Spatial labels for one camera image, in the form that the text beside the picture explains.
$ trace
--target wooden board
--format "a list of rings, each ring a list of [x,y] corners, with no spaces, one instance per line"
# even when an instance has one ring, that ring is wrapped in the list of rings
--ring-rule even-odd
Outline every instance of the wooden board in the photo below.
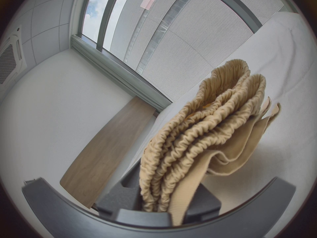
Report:
[[[62,177],[62,187],[91,208],[154,112],[134,97],[86,145]]]

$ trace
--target white sheet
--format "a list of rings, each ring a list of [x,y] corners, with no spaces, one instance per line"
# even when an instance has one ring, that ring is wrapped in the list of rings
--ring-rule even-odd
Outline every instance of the white sheet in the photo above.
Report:
[[[252,74],[266,77],[266,96],[282,106],[279,117],[240,170],[204,181],[221,200],[221,214],[248,200],[275,176],[294,184],[291,203],[266,238],[274,237],[291,220],[317,176],[316,57],[316,45],[300,15],[278,12],[220,64],[235,58],[245,60]],[[160,113],[131,165],[159,129],[195,97],[199,84]]]

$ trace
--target ceiling air vent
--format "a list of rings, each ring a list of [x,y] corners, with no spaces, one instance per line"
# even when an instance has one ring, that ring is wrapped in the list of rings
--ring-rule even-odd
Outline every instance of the ceiling air vent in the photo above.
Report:
[[[17,27],[0,49],[0,98],[13,86],[14,79],[27,68],[22,50],[21,26]]]

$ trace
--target blue sky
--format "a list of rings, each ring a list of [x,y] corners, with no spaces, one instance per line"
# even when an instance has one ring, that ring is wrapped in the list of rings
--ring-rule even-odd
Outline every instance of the blue sky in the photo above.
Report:
[[[89,0],[86,9],[83,34],[97,42],[99,27],[108,0]],[[110,49],[113,33],[126,0],[117,0],[109,19],[104,48]]]

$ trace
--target gathered elastic fabric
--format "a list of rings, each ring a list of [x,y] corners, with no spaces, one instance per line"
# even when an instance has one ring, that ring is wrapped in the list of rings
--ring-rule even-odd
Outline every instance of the gathered elastic fabric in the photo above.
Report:
[[[144,211],[167,211],[178,226],[205,174],[227,176],[244,165],[280,109],[277,104],[262,118],[271,106],[268,98],[261,108],[265,86],[265,77],[250,75],[240,59],[226,62],[202,81],[196,97],[144,150]]]

